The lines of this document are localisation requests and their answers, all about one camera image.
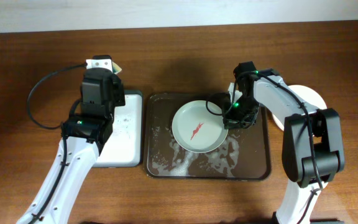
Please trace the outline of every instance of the spilled liquid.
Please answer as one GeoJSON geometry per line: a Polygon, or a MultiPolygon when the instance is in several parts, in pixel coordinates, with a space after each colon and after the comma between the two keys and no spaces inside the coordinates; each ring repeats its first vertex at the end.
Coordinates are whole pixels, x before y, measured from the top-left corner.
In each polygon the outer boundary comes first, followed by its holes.
{"type": "MultiPolygon", "coordinates": [[[[188,169],[192,163],[205,171],[214,169],[221,174],[226,174],[226,177],[234,177],[232,169],[235,168],[239,158],[239,143],[235,139],[237,136],[228,136],[223,143],[212,152],[208,153],[195,153],[187,151],[180,147],[173,137],[172,131],[169,128],[165,128],[171,136],[169,147],[173,151],[172,158],[163,157],[159,152],[152,157],[152,167],[158,170],[158,175],[167,176],[189,176],[188,169]],[[233,151],[229,153],[229,146],[233,148],[233,151]],[[179,153],[185,154],[183,159],[179,159],[179,153]],[[200,164],[197,158],[206,157],[208,158],[207,163],[200,164]]],[[[157,137],[160,128],[156,127],[152,129],[154,137],[157,137]]]]}

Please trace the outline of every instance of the white plate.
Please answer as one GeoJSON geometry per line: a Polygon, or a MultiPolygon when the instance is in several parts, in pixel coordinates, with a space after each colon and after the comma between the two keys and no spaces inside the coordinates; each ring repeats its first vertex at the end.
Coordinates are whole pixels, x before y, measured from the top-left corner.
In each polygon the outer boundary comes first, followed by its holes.
{"type": "MultiPolygon", "coordinates": [[[[208,103],[208,108],[214,113],[222,113],[214,103],[208,103]]],[[[216,149],[227,136],[222,116],[208,112],[204,100],[189,102],[176,112],[172,133],[181,147],[197,153],[216,149]]]]}
{"type": "MultiPolygon", "coordinates": [[[[306,102],[311,105],[317,106],[319,109],[327,109],[327,105],[324,102],[323,98],[314,90],[307,86],[303,85],[290,85],[289,89],[294,91],[298,96],[304,99],[306,102]]],[[[277,126],[284,131],[284,125],[277,119],[273,114],[273,120],[277,126]]]]}

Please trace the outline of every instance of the black cable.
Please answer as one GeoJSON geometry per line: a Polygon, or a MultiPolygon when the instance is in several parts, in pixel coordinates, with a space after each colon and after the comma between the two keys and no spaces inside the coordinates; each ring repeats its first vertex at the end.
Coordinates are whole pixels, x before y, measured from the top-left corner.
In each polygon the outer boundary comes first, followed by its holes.
{"type": "MultiPolygon", "coordinates": [[[[233,108],[234,106],[234,98],[235,98],[235,95],[236,95],[236,87],[237,87],[237,82],[240,78],[242,78],[246,73],[255,73],[255,72],[245,72],[245,73],[242,73],[240,74],[236,80],[234,81],[234,85],[233,85],[233,95],[232,95],[232,98],[231,98],[231,105],[229,107],[229,109],[224,113],[224,115],[228,114],[230,112],[230,110],[233,108]]],[[[212,95],[210,95],[207,99],[206,99],[206,102],[205,102],[205,107],[206,107],[206,110],[208,110],[208,112],[210,112],[211,114],[213,115],[216,115],[216,116],[222,116],[223,114],[218,114],[218,113],[214,113],[212,112],[209,108],[208,108],[208,103],[209,103],[209,99],[212,98],[212,96],[214,95],[217,95],[217,94],[220,94],[220,93],[214,93],[212,95]]]]}
{"type": "Polygon", "coordinates": [[[299,104],[300,108],[303,110],[303,112],[305,113],[306,116],[306,124],[308,127],[308,134],[309,134],[309,144],[310,144],[310,153],[311,153],[311,160],[313,162],[313,169],[314,169],[314,174],[316,176],[316,179],[318,181],[318,185],[320,187],[320,190],[323,190],[323,184],[321,182],[321,178],[317,169],[317,162],[316,162],[316,154],[314,153],[314,144],[313,144],[313,131],[311,130],[311,123],[310,123],[310,117],[309,117],[309,112],[307,111],[305,104],[302,103],[298,97],[296,97],[295,94],[293,94],[289,89],[284,88],[281,86],[281,84],[273,81],[271,78],[263,75],[263,74],[258,74],[258,76],[261,76],[265,79],[267,79],[269,82],[273,83],[274,85],[276,85],[277,87],[281,88],[282,90],[286,91],[289,95],[291,95],[294,100],[299,104]]]}
{"type": "Polygon", "coordinates": [[[29,224],[35,223],[37,220],[40,220],[41,214],[44,212],[44,210],[47,208],[49,201],[52,199],[53,194],[55,193],[55,190],[57,188],[57,185],[59,184],[60,179],[62,178],[63,171],[66,167],[66,161],[67,161],[67,137],[66,137],[66,131],[64,128],[64,125],[61,124],[62,127],[62,137],[63,137],[63,160],[60,163],[60,170],[56,177],[55,183],[53,184],[52,188],[50,189],[50,192],[48,194],[47,199],[45,200],[44,204],[41,206],[41,209],[38,211],[36,215],[33,214],[32,220],[29,222],[29,224]]]}
{"type": "Polygon", "coordinates": [[[302,222],[302,220],[304,219],[304,217],[306,216],[306,213],[308,212],[310,203],[313,199],[313,197],[315,195],[317,195],[317,191],[323,191],[323,183],[321,181],[320,178],[320,174],[318,172],[318,168],[317,168],[317,162],[316,162],[316,154],[314,153],[314,144],[313,144],[313,131],[311,129],[311,123],[310,123],[310,117],[309,117],[309,112],[307,111],[305,104],[303,102],[301,102],[298,97],[296,97],[296,95],[294,93],[292,93],[290,90],[288,90],[287,88],[284,88],[281,86],[281,84],[273,81],[271,78],[263,75],[263,74],[258,74],[258,76],[265,78],[266,80],[268,80],[269,82],[273,83],[274,85],[276,85],[277,87],[281,88],[282,90],[286,91],[289,95],[291,95],[294,100],[299,104],[300,108],[303,110],[303,112],[305,113],[306,116],[306,124],[308,127],[308,134],[309,134],[309,144],[310,144],[310,153],[311,153],[311,161],[313,163],[313,169],[314,169],[314,175],[316,176],[319,188],[318,189],[314,189],[311,192],[311,195],[309,197],[308,203],[306,205],[305,211],[302,214],[302,217],[300,218],[300,220],[298,221],[298,224],[300,224],[302,222]]]}
{"type": "Polygon", "coordinates": [[[303,212],[302,217],[299,219],[298,223],[296,223],[296,224],[300,224],[303,221],[303,219],[305,218],[306,214],[308,213],[309,206],[311,204],[311,201],[313,200],[313,197],[315,195],[317,195],[317,191],[319,191],[319,190],[320,189],[314,189],[314,190],[311,191],[309,199],[308,199],[308,203],[306,204],[305,211],[303,212]]]}
{"type": "MultiPolygon", "coordinates": [[[[243,129],[248,129],[255,123],[256,119],[258,118],[258,112],[259,112],[259,109],[254,114],[254,118],[252,118],[252,121],[246,127],[244,127],[243,129]]],[[[247,118],[247,116],[244,116],[244,118],[240,121],[240,123],[244,122],[246,120],[246,118],[247,118]]]]}
{"type": "MultiPolygon", "coordinates": [[[[29,93],[29,96],[27,97],[27,105],[26,105],[26,110],[27,110],[27,114],[29,115],[29,118],[38,126],[40,126],[41,128],[44,128],[44,129],[48,129],[48,130],[53,130],[53,129],[57,129],[57,128],[61,128],[62,129],[62,138],[63,138],[63,160],[61,161],[60,163],[60,170],[59,170],[59,173],[56,177],[56,180],[55,180],[55,183],[53,183],[53,186],[48,194],[48,197],[47,199],[45,200],[44,204],[41,206],[41,209],[38,211],[37,214],[33,214],[33,219],[31,219],[31,221],[29,222],[29,224],[33,224],[35,223],[37,220],[40,220],[40,217],[42,215],[42,213],[44,212],[44,210],[47,208],[48,204],[49,204],[49,201],[52,199],[52,196],[53,194],[55,193],[56,191],[56,188],[57,188],[57,185],[59,184],[59,181],[60,179],[62,178],[62,175],[63,175],[63,171],[66,167],[66,161],[67,161],[67,137],[66,137],[66,131],[65,131],[65,128],[64,128],[64,125],[61,124],[61,125],[58,125],[58,126],[55,126],[55,127],[48,127],[48,126],[45,126],[43,124],[40,124],[38,121],[36,121],[34,119],[34,117],[32,116],[31,114],[31,111],[30,111],[30,99],[31,99],[31,96],[34,94],[34,91],[38,88],[39,85],[41,85],[41,83],[43,83],[45,80],[48,80],[49,78],[57,75],[58,73],[60,72],[65,72],[65,71],[69,71],[69,70],[72,70],[74,68],[81,68],[81,67],[86,67],[86,63],[82,63],[80,65],[74,65],[74,66],[70,66],[70,67],[67,67],[67,68],[63,68],[61,70],[57,70],[55,72],[52,72],[52,73],[49,73],[48,75],[44,76],[43,78],[41,78],[41,80],[39,80],[37,82],[37,84],[35,84],[35,86],[31,89],[30,93],[29,93]]],[[[78,105],[80,101],[77,100],[74,105],[71,107],[71,110],[70,112],[74,113],[75,112],[75,108],[76,106],[78,105]]]]}
{"type": "Polygon", "coordinates": [[[45,80],[48,80],[49,78],[57,75],[59,72],[65,72],[65,71],[72,70],[74,68],[81,68],[81,67],[86,67],[86,63],[82,63],[81,65],[70,66],[70,67],[63,68],[61,70],[49,73],[48,75],[46,75],[43,78],[41,78],[41,80],[39,80],[37,82],[37,84],[35,84],[35,86],[31,89],[31,91],[29,93],[29,96],[27,97],[27,105],[26,105],[27,114],[29,115],[29,118],[32,120],[32,122],[34,122],[36,125],[40,126],[41,128],[48,129],[48,130],[58,129],[60,127],[60,125],[55,126],[55,127],[45,126],[43,124],[40,124],[38,121],[36,121],[34,119],[34,117],[31,114],[31,111],[30,111],[30,99],[31,99],[31,96],[34,94],[34,91],[38,88],[38,86],[41,85],[41,83],[43,83],[45,80]]]}

